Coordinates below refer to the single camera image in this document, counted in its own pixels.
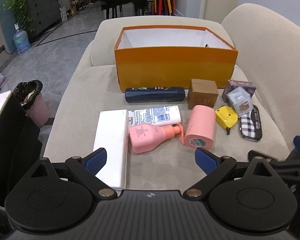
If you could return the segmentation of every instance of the purple box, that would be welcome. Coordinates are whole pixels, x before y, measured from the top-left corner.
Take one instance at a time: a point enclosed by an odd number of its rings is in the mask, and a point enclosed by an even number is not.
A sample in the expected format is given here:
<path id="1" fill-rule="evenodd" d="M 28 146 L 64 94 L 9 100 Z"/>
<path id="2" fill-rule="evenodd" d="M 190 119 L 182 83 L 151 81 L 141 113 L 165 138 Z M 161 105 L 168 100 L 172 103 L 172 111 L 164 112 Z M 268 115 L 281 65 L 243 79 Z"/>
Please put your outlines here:
<path id="1" fill-rule="evenodd" d="M 227 85 L 225 87 L 225 90 L 223 90 L 222 93 L 222 99 L 225 103 L 229 102 L 229 99 L 227 98 L 227 94 L 231 92 L 232 90 L 236 89 L 237 87 L 244 88 L 252 97 L 254 92 L 256 91 L 256 86 L 253 82 L 248 81 L 237 81 L 237 80 L 228 80 Z"/>

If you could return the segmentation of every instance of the trash can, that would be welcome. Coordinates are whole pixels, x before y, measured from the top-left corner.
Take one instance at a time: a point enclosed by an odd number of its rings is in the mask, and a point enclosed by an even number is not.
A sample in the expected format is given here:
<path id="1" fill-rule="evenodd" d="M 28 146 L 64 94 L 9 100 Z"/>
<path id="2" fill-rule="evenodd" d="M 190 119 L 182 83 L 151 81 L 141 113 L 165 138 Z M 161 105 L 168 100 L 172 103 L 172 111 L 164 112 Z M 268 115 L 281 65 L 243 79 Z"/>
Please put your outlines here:
<path id="1" fill-rule="evenodd" d="M 19 83 L 13 91 L 17 100 L 34 123 L 41 127 L 49 119 L 49 109 L 41 94 L 42 82 L 32 80 Z"/>

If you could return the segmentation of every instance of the tile floor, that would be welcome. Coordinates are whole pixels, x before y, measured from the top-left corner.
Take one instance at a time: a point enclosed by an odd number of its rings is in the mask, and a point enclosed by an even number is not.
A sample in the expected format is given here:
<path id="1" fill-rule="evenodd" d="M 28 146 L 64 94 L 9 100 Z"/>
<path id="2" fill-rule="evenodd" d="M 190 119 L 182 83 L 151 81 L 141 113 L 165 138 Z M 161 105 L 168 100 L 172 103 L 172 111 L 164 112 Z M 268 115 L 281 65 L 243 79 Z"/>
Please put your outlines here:
<path id="1" fill-rule="evenodd" d="M 118 17 L 133 16 L 133 5 L 123 5 L 122 11 L 119 15 L 118 7 Z M 50 117 L 55 117 L 72 74 L 104 20 L 104 11 L 100 7 L 93 7 L 78 12 L 78 15 L 52 32 L 42 35 L 39 41 L 31 44 L 28 51 L 17 55 L 3 69 L 5 81 L 0 93 L 14 90 L 19 82 L 38 79 L 43 83 L 42 95 L 49 108 Z M 51 127 L 41 127 L 39 140 L 43 144 L 42 154 Z"/>

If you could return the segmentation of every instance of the pink cylinder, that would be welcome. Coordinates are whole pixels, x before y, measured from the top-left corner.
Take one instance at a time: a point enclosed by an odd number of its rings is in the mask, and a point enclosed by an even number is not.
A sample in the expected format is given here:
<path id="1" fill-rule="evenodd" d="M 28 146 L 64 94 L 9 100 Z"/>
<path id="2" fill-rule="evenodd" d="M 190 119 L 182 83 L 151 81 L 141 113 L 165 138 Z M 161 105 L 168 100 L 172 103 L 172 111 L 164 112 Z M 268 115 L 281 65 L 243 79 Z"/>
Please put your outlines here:
<path id="1" fill-rule="evenodd" d="M 216 113 L 213 108 L 195 106 L 190 114 L 184 144 L 193 149 L 210 149 L 213 146 L 215 124 Z"/>
<path id="2" fill-rule="evenodd" d="M 26 113 L 39 127 L 43 126 L 48 121 L 50 113 L 41 93 L 37 95 L 34 104 L 26 111 Z"/>

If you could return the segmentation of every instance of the black case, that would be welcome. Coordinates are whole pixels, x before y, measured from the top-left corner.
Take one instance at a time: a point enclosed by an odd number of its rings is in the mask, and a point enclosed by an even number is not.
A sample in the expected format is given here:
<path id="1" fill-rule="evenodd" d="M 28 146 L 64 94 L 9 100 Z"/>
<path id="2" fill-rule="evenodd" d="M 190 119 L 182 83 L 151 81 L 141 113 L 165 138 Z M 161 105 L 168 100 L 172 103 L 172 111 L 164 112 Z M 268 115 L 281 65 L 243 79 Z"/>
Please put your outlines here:
<path id="1" fill-rule="evenodd" d="M 259 109 L 253 109 L 239 118 L 240 135 L 248 140 L 260 141 L 262 138 L 261 120 Z"/>

